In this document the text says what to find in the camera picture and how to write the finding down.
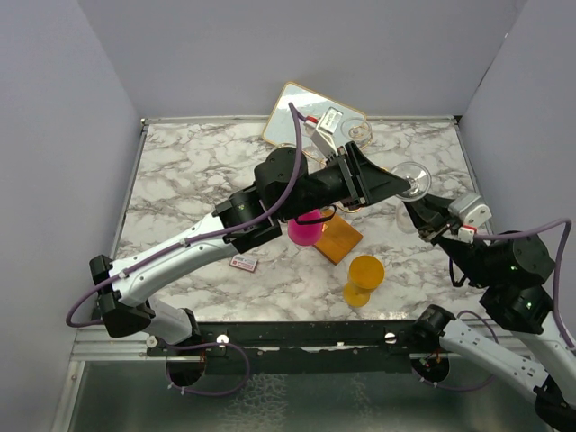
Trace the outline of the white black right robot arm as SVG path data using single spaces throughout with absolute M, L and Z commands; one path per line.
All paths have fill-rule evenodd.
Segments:
M 412 325 L 412 343 L 425 352 L 443 348 L 469 359 L 521 393 L 551 428 L 573 431 L 575 342 L 563 324 L 558 298 L 571 220 L 490 235 L 477 230 L 491 212 L 476 193 L 454 200 L 427 194 L 403 205 L 420 238 L 440 247 L 450 266 L 484 291 L 480 304 L 488 316 L 535 360 L 484 337 L 437 305 L 428 306 Z

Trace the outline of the small clear stemmed glass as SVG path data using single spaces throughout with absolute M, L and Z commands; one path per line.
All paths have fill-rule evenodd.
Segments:
M 405 203 L 413 203 L 423 198 L 430 189 L 432 176 L 425 166 L 416 162 L 400 163 L 391 170 L 391 173 L 409 182 L 409 189 L 397 195 L 400 199 L 395 214 L 397 227 L 405 234 L 416 233 L 417 229 L 411 221 Z

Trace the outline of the pink plastic goblet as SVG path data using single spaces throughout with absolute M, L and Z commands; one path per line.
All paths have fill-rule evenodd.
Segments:
M 323 223 L 308 224 L 308 221 L 315 221 L 322 216 L 320 210 L 316 209 L 298 217 L 298 221 L 304 222 L 299 224 L 296 219 L 288 220 L 287 233 L 289 239 L 298 246 L 312 246 L 317 243 L 322 235 Z

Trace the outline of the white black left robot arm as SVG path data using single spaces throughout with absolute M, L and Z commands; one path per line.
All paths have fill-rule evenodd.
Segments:
M 179 355 L 189 355 L 199 342 L 193 313 L 163 303 L 156 292 L 208 264 L 279 238 L 282 223 L 308 212 L 334 203 L 367 207 L 410 188 L 407 180 L 372 163 L 354 142 L 316 172 L 309 171 L 297 148 L 277 148 L 255 167 L 254 176 L 251 186 L 188 231 L 130 258 L 92 260 L 97 307 L 111 337 L 146 331 Z

